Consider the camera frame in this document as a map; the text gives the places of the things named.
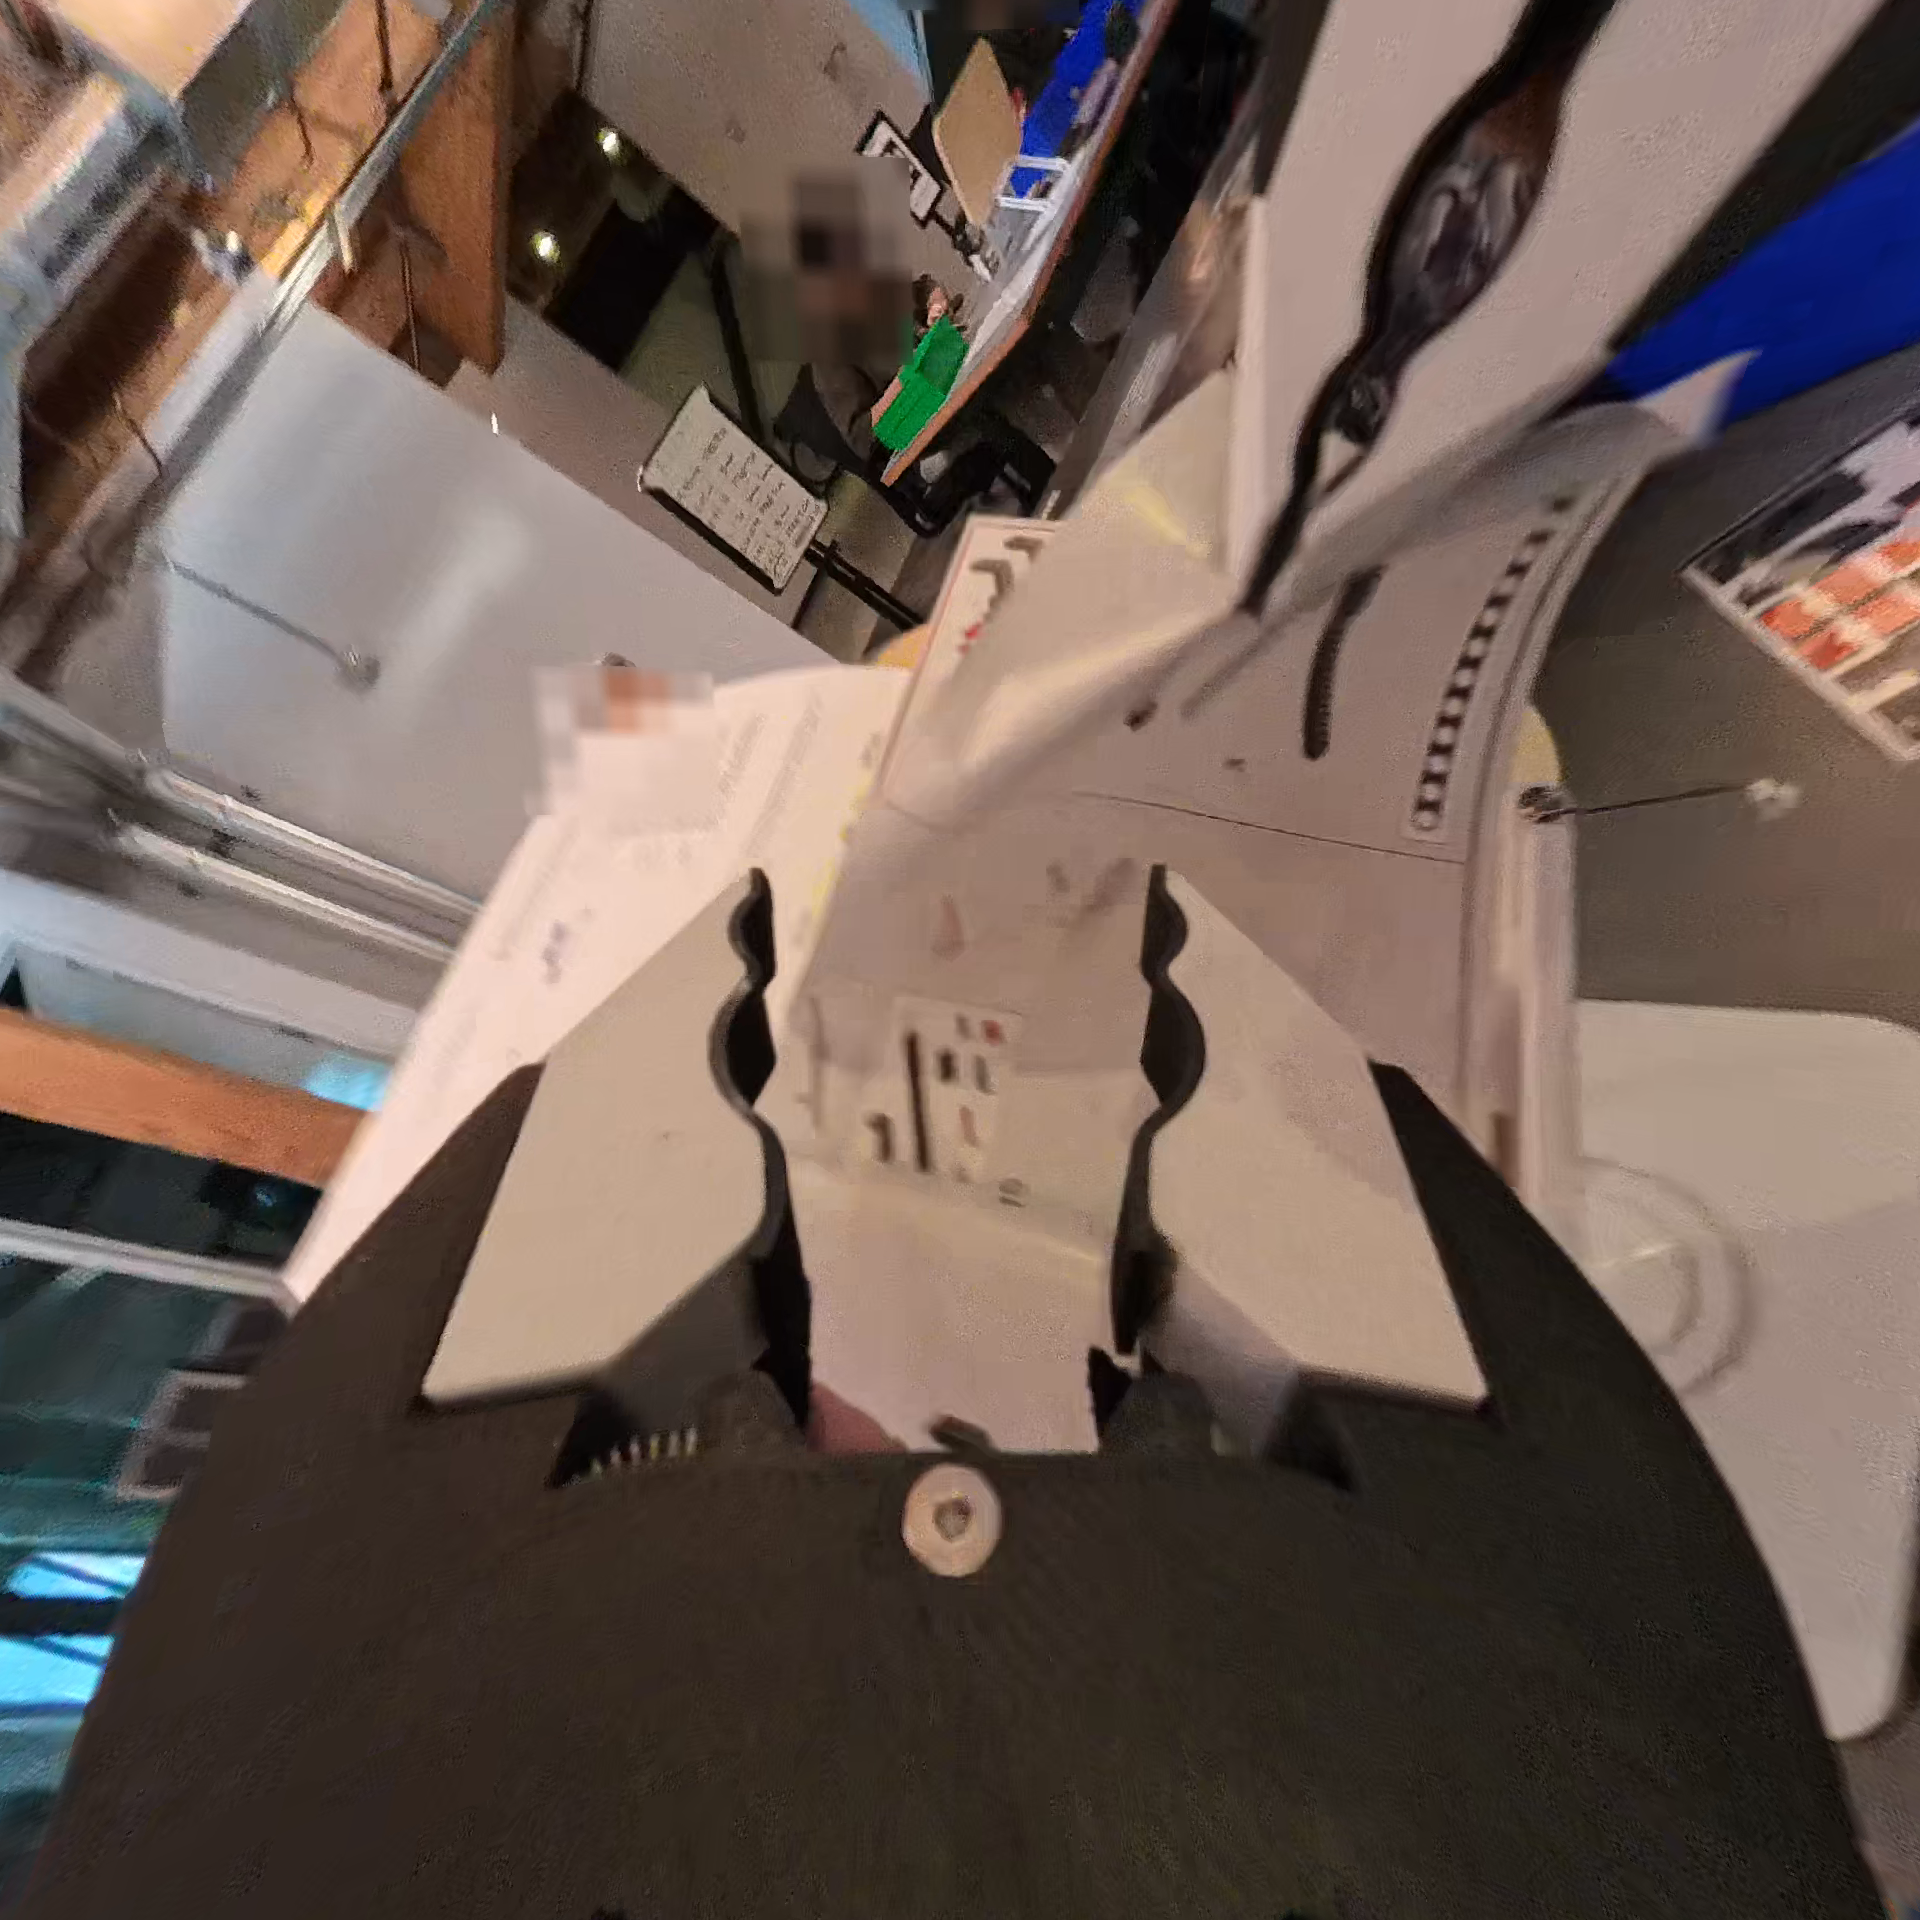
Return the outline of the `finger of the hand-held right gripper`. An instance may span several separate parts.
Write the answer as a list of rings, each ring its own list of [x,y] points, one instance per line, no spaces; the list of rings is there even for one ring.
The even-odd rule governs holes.
[[[1551,160],[1551,4],[1330,4],[1242,262],[1238,608],[1327,473],[1364,461],[1410,360],[1516,250]]]
[[[1394,543],[1599,369],[1672,265],[1866,25],[1869,4],[1551,4],[1551,160],[1490,288],[1410,360],[1383,441],[1332,441],[1282,586]]]

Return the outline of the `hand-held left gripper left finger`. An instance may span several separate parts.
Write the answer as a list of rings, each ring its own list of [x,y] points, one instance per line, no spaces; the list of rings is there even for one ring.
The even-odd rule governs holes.
[[[636,1426],[693,1424],[760,1368],[810,1415],[810,1277],[783,1150],[775,895],[722,886],[551,1047],[422,1373],[437,1406],[594,1386]]]

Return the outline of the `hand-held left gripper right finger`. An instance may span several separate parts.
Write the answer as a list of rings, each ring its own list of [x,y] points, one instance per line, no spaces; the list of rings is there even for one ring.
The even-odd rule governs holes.
[[[1230,1449],[1314,1384],[1476,1410],[1459,1317],[1362,1047],[1179,872],[1143,906],[1141,1073],[1110,1330],[1189,1381]]]

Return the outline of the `lego instruction booklet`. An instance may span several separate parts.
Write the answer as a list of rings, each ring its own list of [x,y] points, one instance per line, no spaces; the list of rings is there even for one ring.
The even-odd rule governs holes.
[[[1643,473],[1648,405],[1550,423],[1246,636],[1151,525],[1192,396],[911,673],[791,1021],[814,1361],[903,1438],[1080,1449],[1112,1337],[1149,872],[1179,872],[1478,1151],[1476,909],[1546,640]]]

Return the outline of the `wire page holder white tip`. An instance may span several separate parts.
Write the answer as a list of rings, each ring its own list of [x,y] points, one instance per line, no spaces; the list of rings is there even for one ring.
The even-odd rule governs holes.
[[[1692,805],[1707,805],[1719,799],[1735,799],[1750,808],[1762,821],[1779,821],[1804,802],[1804,789],[1794,782],[1774,774],[1754,777],[1747,782],[1711,782],[1668,789],[1629,799],[1582,802],[1562,783],[1527,783],[1518,794],[1519,813],[1535,822],[1564,822],[1611,817],[1629,812],[1677,808]]]

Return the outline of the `long wooden table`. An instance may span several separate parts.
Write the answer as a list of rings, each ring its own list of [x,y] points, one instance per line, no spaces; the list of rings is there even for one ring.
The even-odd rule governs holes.
[[[1068,160],[1019,156],[1018,170],[1054,180],[1043,198],[996,197],[996,210],[984,230],[1014,245],[988,285],[984,310],[972,319],[966,359],[962,360],[942,407],[920,432],[893,452],[879,470],[884,489],[899,489],[914,464],[948,434],[959,415],[991,396],[999,369],[1012,359],[1039,324],[1051,284],[1060,277],[1102,175],[1109,168],[1120,133],[1133,113],[1136,101],[1162,54],[1168,26],[1179,13],[1175,1],[1148,1],[1136,8],[1138,39],[1124,62],[1106,62],[1110,80],[1094,80],[1094,113],[1087,138]]]

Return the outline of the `tan cardboard panel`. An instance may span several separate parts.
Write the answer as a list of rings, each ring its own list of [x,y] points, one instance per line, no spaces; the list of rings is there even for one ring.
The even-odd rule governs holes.
[[[964,220],[983,226],[1022,156],[1022,113],[984,37],[972,41],[931,116],[931,142]]]

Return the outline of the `white book stand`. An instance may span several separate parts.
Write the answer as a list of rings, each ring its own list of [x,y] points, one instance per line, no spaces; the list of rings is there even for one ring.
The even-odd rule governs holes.
[[[1711,1452],[1826,1732],[1869,1736],[1916,1601],[1916,1036],[1580,998],[1555,785],[1503,799],[1482,876],[1478,1133]]]

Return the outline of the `printed sheet orange squares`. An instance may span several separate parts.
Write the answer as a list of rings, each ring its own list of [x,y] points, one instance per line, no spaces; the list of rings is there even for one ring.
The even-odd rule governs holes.
[[[1679,577],[1877,752],[1918,759],[1918,414],[1701,546]]]

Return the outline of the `green plastic bin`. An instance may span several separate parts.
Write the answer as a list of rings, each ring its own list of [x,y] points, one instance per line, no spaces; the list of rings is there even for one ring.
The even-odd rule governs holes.
[[[871,432],[887,457],[911,448],[926,425],[944,408],[966,362],[968,342],[944,310],[931,319],[888,385],[871,408]]]

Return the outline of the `wooden plank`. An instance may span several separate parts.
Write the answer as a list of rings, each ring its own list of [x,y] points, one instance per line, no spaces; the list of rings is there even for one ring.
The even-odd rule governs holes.
[[[172,1050],[3,1010],[3,1111],[322,1188],[366,1116]]]

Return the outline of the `whiteboard sign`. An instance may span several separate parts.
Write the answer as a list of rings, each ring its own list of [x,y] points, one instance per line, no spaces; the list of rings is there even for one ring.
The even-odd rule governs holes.
[[[814,561],[827,516],[824,496],[757,442],[706,383],[672,414],[636,484],[773,593]]]

